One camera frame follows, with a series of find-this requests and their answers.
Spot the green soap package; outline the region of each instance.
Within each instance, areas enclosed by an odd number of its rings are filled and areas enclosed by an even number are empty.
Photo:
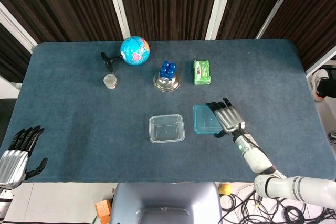
[[[195,85],[207,85],[211,83],[210,66],[208,60],[194,61],[194,83]]]

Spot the orange object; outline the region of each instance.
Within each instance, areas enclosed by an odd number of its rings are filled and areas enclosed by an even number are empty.
[[[111,203],[106,199],[96,203],[96,212],[101,224],[108,224],[111,218]]]

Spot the robot finger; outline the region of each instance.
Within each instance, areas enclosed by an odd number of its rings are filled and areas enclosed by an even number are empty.
[[[48,159],[46,157],[43,158],[40,165],[35,170],[31,170],[30,172],[26,173],[26,177],[24,180],[28,180],[31,177],[39,175],[43,171],[43,169],[46,167],[47,163],[48,163]]]
[[[221,138],[223,137],[224,135],[226,135],[226,132],[224,130],[221,130],[219,133],[215,133],[214,134],[214,137],[216,138]]]
[[[20,139],[20,136],[21,136],[22,134],[24,134],[25,131],[26,131],[25,129],[22,129],[22,130],[20,130],[18,133],[16,133],[16,135],[14,136],[14,138],[13,138],[13,140],[12,140],[11,145],[10,145],[9,148],[8,148],[9,150],[13,150],[13,149],[14,149],[14,147],[15,147],[17,141]]]
[[[217,102],[212,102],[211,105],[216,109],[220,110],[222,107]]]
[[[21,145],[22,145],[22,142],[24,141],[24,139],[27,137],[27,135],[30,133],[30,131],[32,130],[33,128],[28,128],[26,129],[26,131],[21,134],[20,138],[18,139],[18,141],[16,142],[15,146],[14,146],[14,150],[19,150]]]
[[[226,105],[224,104],[224,102],[219,102],[218,105],[219,105],[221,108],[226,108]]]
[[[43,133],[43,131],[44,131],[44,128],[38,130],[38,132],[36,132],[34,135],[32,135],[31,140],[29,141],[29,143],[28,143],[28,145],[27,145],[27,147],[25,149],[25,151],[28,152],[28,157],[31,156],[32,151],[35,148],[36,141],[41,136],[41,134]]]
[[[40,125],[39,125],[39,126],[36,126],[35,128],[33,128],[33,129],[28,133],[27,137],[24,139],[24,141],[23,141],[23,143],[22,143],[22,145],[21,145],[21,147],[20,147],[20,150],[22,150],[22,151],[25,151],[25,150],[26,150],[26,148],[27,148],[27,146],[28,146],[30,140],[31,140],[32,137],[33,137],[33,135],[36,134],[36,133],[39,131],[40,128],[41,128]]]
[[[226,97],[223,97],[223,101],[226,103],[226,106],[228,106],[228,107],[232,106],[229,99],[227,99]]]
[[[215,102],[206,103],[205,105],[207,105],[213,113],[215,113],[215,111],[218,109],[217,104]]]

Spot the globe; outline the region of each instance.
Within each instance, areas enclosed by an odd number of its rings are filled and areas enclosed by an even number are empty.
[[[149,45],[143,38],[132,36],[123,41],[120,54],[128,64],[141,65],[148,60]]]

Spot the shoe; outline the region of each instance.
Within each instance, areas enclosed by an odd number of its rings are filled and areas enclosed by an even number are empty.
[[[317,91],[317,86],[319,85],[321,79],[328,79],[328,73],[324,69],[316,71],[311,78],[311,94],[314,97],[314,101],[322,102],[324,97],[319,95]]]
[[[336,132],[329,132],[328,134],[329,144],[336,144]]]

